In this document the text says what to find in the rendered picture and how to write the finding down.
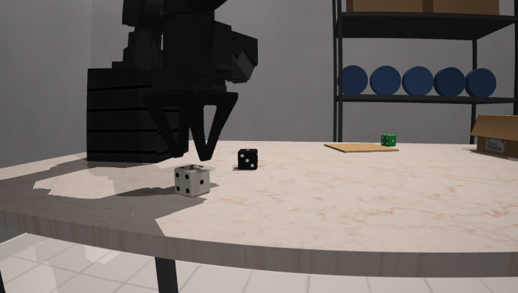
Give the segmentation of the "open brown cardboard box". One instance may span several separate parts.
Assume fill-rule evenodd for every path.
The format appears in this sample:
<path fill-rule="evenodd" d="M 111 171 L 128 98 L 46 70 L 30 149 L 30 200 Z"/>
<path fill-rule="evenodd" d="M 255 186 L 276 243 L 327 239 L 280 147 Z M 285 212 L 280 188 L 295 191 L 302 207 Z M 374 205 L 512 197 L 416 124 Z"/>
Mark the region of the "open brown cardboard box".
<path fill-rule="evenodd" d="M 477 151 L 518 159 L 518 115 L 478 115 L 473 127 Z"/>

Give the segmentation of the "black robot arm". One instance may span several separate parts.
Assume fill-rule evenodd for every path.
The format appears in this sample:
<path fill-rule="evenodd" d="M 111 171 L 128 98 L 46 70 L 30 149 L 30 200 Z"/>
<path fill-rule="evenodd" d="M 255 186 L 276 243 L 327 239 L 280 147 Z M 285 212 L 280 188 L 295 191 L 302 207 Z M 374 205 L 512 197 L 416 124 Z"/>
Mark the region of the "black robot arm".
<path fill-rule="evenodd" d="M 112 68 L 163 67 L 163 19 L 172 19 L 175 23 L 178 14 L 207 14 L 214 18 L 214 10 L 226 1 L 123 0 L 122 24 L 134 27 L 134 31 L 128 34 L 123 62 L 112 62 Z M 209 62 L 242 67 L 241 80 L 227 82 L 245 83 L 258 65 L 258 39 L 232 31 L 227 24 L 209 20 Z"/>

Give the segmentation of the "green die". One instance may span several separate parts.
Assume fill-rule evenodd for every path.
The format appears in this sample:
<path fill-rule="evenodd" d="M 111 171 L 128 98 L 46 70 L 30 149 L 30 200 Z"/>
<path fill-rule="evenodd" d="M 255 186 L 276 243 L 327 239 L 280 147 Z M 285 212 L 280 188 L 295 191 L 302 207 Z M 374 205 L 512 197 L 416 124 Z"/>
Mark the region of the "green die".
<path fill-rule="evenodd" d="M 381 145 L 392 147 L 396 145 L 396 135 L 391 134 L 382 134 L 381 135 Z"/>

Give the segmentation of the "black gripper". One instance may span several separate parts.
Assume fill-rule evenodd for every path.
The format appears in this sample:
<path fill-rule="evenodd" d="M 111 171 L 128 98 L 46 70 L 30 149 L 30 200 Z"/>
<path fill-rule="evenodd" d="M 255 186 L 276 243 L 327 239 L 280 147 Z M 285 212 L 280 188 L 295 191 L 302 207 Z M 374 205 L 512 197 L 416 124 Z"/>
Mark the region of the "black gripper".
<path fill-rule="evenodd" d="M 173 158 L 183 157 L 190 127 L 200 161 L 210 160 L 238 100 L 237 92 L 227 92 L 225 80 L 241 80 L 241 67 L 209 62 L 209 20 L 214 18 L 207 14 L 178 14 L 175 23 L 163 19 L 163 67 L 140 71 L 140 83 L 151 84 L 156 93 L 142 95 L 142 101 Z M 207 144 L 205 105 L 217 107 Z M 177 144 L 163 107 L 178 108 Z"/>

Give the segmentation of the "tan mat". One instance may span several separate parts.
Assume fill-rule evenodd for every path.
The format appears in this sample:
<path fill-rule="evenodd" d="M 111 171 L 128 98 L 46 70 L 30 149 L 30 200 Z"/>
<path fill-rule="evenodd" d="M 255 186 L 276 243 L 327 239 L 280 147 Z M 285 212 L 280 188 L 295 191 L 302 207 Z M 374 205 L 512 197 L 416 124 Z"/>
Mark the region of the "tan mat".
<path fill-rule="evenodd" d="M 324 146 L 333 148 L 344 153 L 399 151 L 395 148 L 390 148 L 387 146 L 377 145 L 373 143 L 324 144 Z"/>

